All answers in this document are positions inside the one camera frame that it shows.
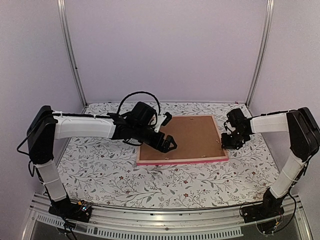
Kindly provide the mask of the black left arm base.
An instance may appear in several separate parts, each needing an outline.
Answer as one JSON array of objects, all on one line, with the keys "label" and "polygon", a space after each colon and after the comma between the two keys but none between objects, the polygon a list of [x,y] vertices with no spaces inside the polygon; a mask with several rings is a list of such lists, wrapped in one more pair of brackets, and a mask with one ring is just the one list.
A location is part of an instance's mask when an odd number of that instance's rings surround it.
[{"label": "black left arm base", "polygon": [[48,212],[62,219],[88,223],[92,215],[92,204],[84,200],[73,203],[69,198],[65,198],[52,201]]}]

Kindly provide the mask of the pink picture frame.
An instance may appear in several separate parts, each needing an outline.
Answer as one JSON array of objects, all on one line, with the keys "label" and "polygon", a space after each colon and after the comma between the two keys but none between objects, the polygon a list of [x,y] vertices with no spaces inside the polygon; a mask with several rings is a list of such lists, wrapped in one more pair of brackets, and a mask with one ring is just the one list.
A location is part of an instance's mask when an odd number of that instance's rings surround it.
[{"label": "pink picture frame", "polygon": [[202,164],[229,160],[227,151],[221,147],[221,133],[213,115],[174,116],[160,131],[171,135],[177,148],[162,153],[143,144],[137,151],[138,165]]}]

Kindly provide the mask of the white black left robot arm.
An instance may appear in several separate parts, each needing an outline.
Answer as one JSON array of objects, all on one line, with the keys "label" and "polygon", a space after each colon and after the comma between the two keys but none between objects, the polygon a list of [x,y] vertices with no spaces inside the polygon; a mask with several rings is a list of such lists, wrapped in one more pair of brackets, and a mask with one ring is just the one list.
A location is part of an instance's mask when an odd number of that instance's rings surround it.
[{"label": "white black left robot arm", "polygon": [[141,101],[125,113],[117,111],[106,115],[65,113],[44,105],[16,150],[29,157],[52,206],[63,217],[70,217],[75,210],[54,163],[56,140],[86,137],[122,140],[125,143],[136,140],[166,154],[178,147],[173,136],[160,131],[171,120],[170,113],[161,113],[159,108],[154,109]]}]

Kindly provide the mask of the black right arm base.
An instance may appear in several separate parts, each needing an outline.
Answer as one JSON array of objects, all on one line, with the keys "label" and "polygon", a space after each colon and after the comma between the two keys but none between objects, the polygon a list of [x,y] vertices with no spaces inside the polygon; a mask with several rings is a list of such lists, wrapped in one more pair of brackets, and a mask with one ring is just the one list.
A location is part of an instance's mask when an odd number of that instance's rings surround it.
[{"label": "black right arm base", "polygon": [[272,220],[264,221],[257,224],[257,229],[264,235],[273,234],[282,221],[284,208],[282,203],[284,196],[276,198],[268,188],[263,195],[262,203],[252,203],[251,205],[241,206],[239,209],[240,215],[245,223],[257,222],[272,218]]}]

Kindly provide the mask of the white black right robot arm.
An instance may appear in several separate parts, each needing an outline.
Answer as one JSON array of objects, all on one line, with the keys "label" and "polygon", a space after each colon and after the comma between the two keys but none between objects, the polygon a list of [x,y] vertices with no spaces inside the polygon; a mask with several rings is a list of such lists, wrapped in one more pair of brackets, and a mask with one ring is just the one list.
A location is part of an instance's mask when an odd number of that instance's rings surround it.
[{"label": "white black right robot arm", "polygon": [[286,133],[288,157],[279,176],[267,190],[273,199],[286,196],[320,149],[320,128],[308,107],[246,117],[240,108],[231,110],[224,122],[221,147],[239,150],[256,134]]}]

